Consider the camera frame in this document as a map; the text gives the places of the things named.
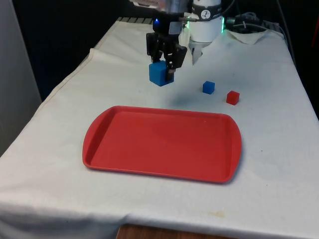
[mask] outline logo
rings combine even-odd
[[[204,20],[210,19],[210,11],[204,10],[201,12],[201,18]]]

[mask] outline tray rim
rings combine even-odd
[[[232,147],[231,151],[231,163],[230,163],[230,169],[229,169],[229,174],[227,177],[223,178],[222,180],[200,180],[188,176],[176,176],[176,175],[168,175],[168,174],[163,174],[163,173],[151,173],[151,172],[140,172],[136,170],[125,170],[125,169],[110,169],[110,168],[101,168],[97,166],[92,166],[91,161],[94,157],[94,154],[92,155],[91,159],[87,159],[87,154],[88,154],[88,149],[85,148],[85,145],[88,145],[88,147],[92,144],[92,141],[94,140],[91,136],[92,131],[96,131],[95,129],[98,127],[101,127],[103,120],[107,117],[107,115],[111,115],[109,117],[110,122],[112,122],[114,116],[118,112],[139,112],[139,113],[147,113],[147,114],[165,114],[167,115],[167,112],[170,112],[170,115],[180,115],[181,113],[186,114],[187,116],[194,116],[194,117],[200,117],[200,116],[222,116],[224,118],[227,118],[230,120],[232,123],[230,124],[232,127],[232,137],[238,137],[239,144],[234,149]],[[107,131],[110,123],[103,129],[103,133],[101,133],[102,137],[99,140],[98,145],[96,146],[96,149],[99,147],[103,136],[105,132]],[[98,171],[104,171],[104,172],[117,172],[117,173],[130,173],[130,174],[137,174],[137,175],[143,175],[143,176],[159,176],[159,177],[166,177],[166,178],[175,178],[175,179],[183,179],[183,180],[191,180],[191,181],[200,181],[200,182],[208,182],[208,183],[227,183],[232,180],[232,178],[236,175],[236,170],[238,168],[238,165],[240,163],[242,157],[242,137],[240,130],[238,128],[238,125],[236,124],[235,120],[226,114],[220,114],[220,113],[206,113],[206,112],[193,112],[193,111],[182,111],[182,110],[168,110],[168,109],[156,109],[156,108],[144,108],[144,107],[130,107],[130,106],[113,106],[101,113],[95,120],[91,123],[90,127],[88,128],[84,141],[83,141],[83,149],[82,149],[82,161],[83,164],[88,168],[92,170],[98,170]]]

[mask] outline small blue cube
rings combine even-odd
[[[158,86],[164,86],[174,82],[174,77],[169,80],[165,79],[166,75],[166,62],[159,61],[153,64],[150,64],[150,81]]]
[[[203,93],[211,95],[213,94],[214,91],[215,91],[215,83],[206,81],[203,85]]]

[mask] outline wooden floor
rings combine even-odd
[[[229,239],[219,236],[185,233],[173,230],[125,225],[119,229],[116,239]]]

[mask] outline red cube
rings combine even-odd
[[[227,94],[226,102],[235,106],[239,102],[239,96],[240,96],[240,94],[238,92],[231,91]]]

